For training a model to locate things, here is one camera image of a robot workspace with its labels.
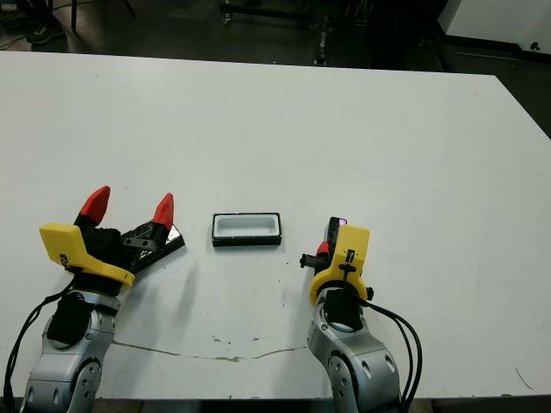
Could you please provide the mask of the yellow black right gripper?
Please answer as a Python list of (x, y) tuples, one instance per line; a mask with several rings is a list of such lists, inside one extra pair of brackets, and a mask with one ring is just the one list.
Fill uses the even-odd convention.
[(312, 305), (326, 288), (349, 289), (360, 299), (372, 299), (372, 288), (362, 278), (368, 257), (370, 231), (348, 224), (329, 224), (325, 240), (314, 255), (303, 254), (300, 266), (314, 270), (308, 289)]

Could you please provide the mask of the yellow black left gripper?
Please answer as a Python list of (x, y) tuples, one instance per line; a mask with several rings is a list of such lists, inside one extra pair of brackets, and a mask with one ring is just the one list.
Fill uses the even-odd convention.
[(173, 226), (174, 198), (168, 193), (159, 202), (152, 219), (151, 239), (147, 239), (100, 227), (109, 196), (110, 187), (100, 187), (84, 202), (74, 225), (49, 223), (40, 228), (40, 236), (51, 261), (73, 275), (93, 276), (129, 288), (142, 254), (166, 243)]

